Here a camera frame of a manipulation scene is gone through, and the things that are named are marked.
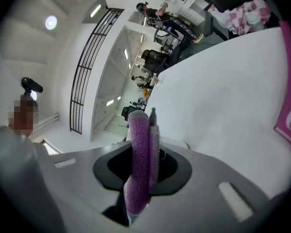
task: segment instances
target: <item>purple cloth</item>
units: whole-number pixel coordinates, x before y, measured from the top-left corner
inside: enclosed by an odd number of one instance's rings
[[[129,214],[138,215],[148,202],[149,186],[149,118],[141,110],[130,113],[128,124],[131,133],[131,176],[124,185],[124,199]]]

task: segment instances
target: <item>white counter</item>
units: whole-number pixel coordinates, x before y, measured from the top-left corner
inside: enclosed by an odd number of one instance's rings
[[[287,84],[281,29],[250,33],[204,50],[160,74],[161,135],[214,156],[269,197],[291,183],[291,145],[273,127]]]

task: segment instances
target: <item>black camera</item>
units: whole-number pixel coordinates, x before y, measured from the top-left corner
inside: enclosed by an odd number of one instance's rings
[[[21,86],[25,89],[25,93],[30,94],[31,91],[38,93],[43,92],[43,87],[31,78],[24,77],[21,79]]]

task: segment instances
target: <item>black metal railing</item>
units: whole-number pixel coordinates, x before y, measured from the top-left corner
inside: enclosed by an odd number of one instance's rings
[[[121,9],[108,8],[85,44],[73,78],[69,114],[70,131],[82,134],[83,105],[88,79],[106,35],[122,12]]]

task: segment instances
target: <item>pink and white fabric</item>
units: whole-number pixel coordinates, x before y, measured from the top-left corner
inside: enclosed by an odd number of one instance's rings
[[[271,17],[271,10],[264,0],[253,0],[251,2],[245,2],[242,6],[239,6],[231,11],[226,10],[223,13],[212,5],[208,12],[210,12],[219,22],[219,24],[233,34],[243,35],[249,32],[253,32],[252,26],[247,21],[247,12],[258,12],[261,17],[263,25],[268,22]]]

